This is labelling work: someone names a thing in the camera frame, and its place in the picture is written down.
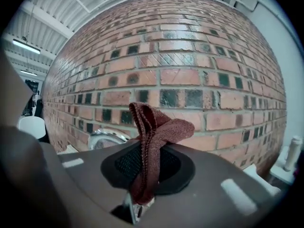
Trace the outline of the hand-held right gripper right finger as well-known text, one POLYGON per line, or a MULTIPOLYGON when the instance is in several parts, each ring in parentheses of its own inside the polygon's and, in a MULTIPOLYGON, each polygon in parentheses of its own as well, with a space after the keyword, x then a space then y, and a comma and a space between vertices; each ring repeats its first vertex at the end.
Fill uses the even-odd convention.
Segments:
POLYGON ((143 228, 260 228, 281 198, 227 160, 178 144, 195 174, 181 192, 158 196, 142 217, 143 228))

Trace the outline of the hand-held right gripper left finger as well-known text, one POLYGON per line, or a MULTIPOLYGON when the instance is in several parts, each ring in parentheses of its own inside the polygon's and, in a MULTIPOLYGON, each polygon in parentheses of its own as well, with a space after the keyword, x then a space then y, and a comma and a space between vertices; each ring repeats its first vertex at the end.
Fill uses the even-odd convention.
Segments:
POLYGON ((139 174, 142 161, 140 142, 128 141, 86 152, 60 153, 59 160, 74 183, 98 206, 110 213, 120 210, 138 215, 130 186, 139 174))

